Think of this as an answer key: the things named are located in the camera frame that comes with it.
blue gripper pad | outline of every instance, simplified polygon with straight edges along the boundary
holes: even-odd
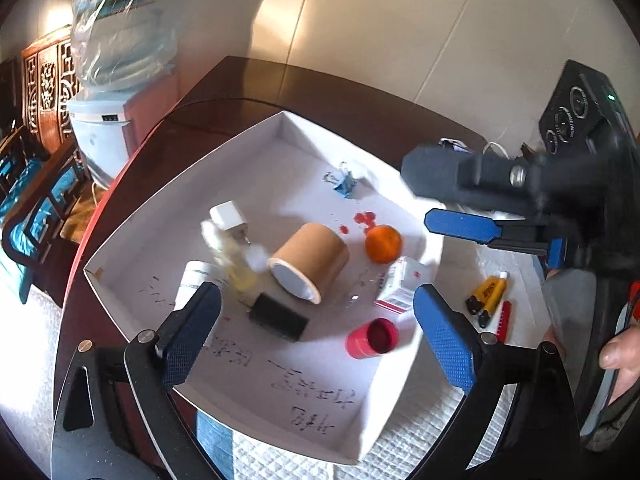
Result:
[[[204,282],[181,310],[169,314],[158,329],[156,352],[164,359],[162,383],[166,388],[187,380],[204,342],[220,315],[219,288]]]
[[[427,229],[439,235],[453,236],[488,244],[502,236],[502,229],[485,216],[469,215],[446,209],[432,209],[424,217]]]
[[[468,395],[480,366],[478,332],[464,314],[449,307],[431,283],[415,291],[414,314],[449,383]]]
[[[564,264],[566,253],[566,240],[564,238],[554,238],[549,242],[549,249],[546,252],[546,264],[549,269],[561,269]]]

red bottle cap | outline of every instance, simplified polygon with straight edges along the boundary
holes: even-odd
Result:
[[[346,339],[346,349],[355,359],[377,357],[391,352],[398,344],[396,326],[383,317],[374,319],[351,332]]]

carved wooden panel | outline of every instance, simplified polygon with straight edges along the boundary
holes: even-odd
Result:
[[[60,28],[22,51],[24,121],[49,153],[73,134],[66,102],[78,93],[80,85],[69,33],[70,27]]]

binder clip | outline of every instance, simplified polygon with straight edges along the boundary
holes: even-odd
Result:
[[[356,180],[354,179],[351,171],[347,169],[347,164],[342,162],[340,164],[339,176],[335,176],[333,173],[329,172],[324,175],[322,180],[328,182],[329,184],[334,185],[334,190],[340,193],[345,198],[351,198],[351,192],[356,185]]]

brown tape roll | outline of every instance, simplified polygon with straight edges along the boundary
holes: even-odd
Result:
[[[268,266],[287,292],[318,304],[348,260],[347,245],[336,233],[322,224],[304,224]]]

